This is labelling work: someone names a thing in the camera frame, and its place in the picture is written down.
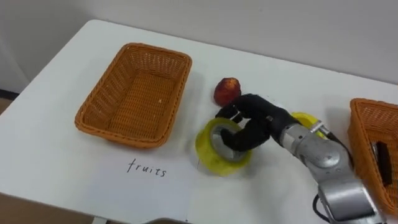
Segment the orange wicker basket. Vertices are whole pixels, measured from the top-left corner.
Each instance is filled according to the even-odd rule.
[[[398,106],[366,100],[351,100],[348,129],[356,174],[364,180],[386,213],[398,215]],[[392,184],[383,186],[371,142],[387,144],[392,166]]]
[[[164,144],[191,65],[180,52],[126,44],[80,107],[76,127],[137,148]]]

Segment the red apple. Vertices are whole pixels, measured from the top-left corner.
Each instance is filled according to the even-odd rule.
[[[223,107],[241,94],[241,84],[236,78],[223,78],[214,90],[214,100]]]

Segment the table surface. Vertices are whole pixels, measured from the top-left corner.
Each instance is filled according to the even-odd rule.
[[[153,151],[107,142],[79,132],[73,123],[86,96],[128,42],[178,50],[193,59],[170,140]],[[323,223],[311,207],[316,183],[274,141],[256,149],[250,164],[227,178],[198,166],[193,140],[219,110],[211,95],[223,77],[238,78],[244,93],[318,116],[346,144],[350,99],[398,104],[398,88],[388,83],[89,21],[0,116],[0,192],[128,223],[158,218]],[[154,172],[143,172],[138,165]],[[167,173],[156,175],[156,169]]]

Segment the robotic arm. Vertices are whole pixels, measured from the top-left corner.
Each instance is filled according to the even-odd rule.
[[[302,126],[286,110],[257,95],[243,95],[220,110],[216,117],[239,123],[250,119],[244,129],[232,134],[226,129],[221,137],[234,151],[251,150],[270,136],[310,170],[318,183],[318,196],[333,224],[384,224],[386,219],[369,192],[352,170],[346,148],[322,122],[311,129]],[[330,139],[315,133],[321,131]]]

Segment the black cable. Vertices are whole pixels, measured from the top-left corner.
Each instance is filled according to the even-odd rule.
[[[322,214],[322,213],[320,213],[320,212],[318,211],[318,209],[317,209],[318,200],[319,200],[319,195],[316,195],[316,196],[313,198],[313,201],[312,201],[312,209],[313,209],[313,212],[315,212],[315,214],[317,214],[318,217],[321,218],[323,221],[325,221],[325,222],[327,222],[327,223],[330,223],[330,222],[329,222],[329,218],[326,217],[324,214]]]

